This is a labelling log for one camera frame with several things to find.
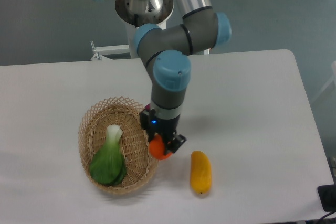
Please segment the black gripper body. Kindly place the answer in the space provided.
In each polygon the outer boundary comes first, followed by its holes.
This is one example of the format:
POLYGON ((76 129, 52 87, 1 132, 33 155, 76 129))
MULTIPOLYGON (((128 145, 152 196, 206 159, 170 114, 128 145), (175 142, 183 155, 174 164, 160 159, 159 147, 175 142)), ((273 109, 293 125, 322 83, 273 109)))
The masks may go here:
POLYGON ((155 112, 149 113, 149 142, 159 135, 164 143, 180 143, 181 136, 177 133, 180 115, 171 119, 158 117, 155 112))

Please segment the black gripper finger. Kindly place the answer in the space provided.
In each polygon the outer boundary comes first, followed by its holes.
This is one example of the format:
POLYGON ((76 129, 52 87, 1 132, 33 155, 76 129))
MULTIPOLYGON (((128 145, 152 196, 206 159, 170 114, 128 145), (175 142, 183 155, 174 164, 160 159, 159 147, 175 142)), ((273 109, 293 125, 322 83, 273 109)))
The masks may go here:
POLYGON ((184 143, 186 137, 177 133, 164 136, 164 154, 175 153, 184 143))
POLYGON ((144 109, 139 114, 140 124, 143 130, 146 131, 148 135, 148 142, 151 142, 155 137, 155 110, 154 109, 144 109))

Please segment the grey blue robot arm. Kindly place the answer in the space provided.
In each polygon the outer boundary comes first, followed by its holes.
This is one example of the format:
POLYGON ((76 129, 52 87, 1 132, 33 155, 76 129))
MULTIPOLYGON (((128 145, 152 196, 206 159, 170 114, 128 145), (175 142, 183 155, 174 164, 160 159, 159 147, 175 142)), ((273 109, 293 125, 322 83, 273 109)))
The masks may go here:
POLYGON ((135 28, 130 48, 151 79, 151 101, 140 112, 149 141, 159 135, 164 154, 185 142, 176 131, 191 78, 189 56, 228 42, 232 30, 210 0, 116 0, 119 17, 135 28))

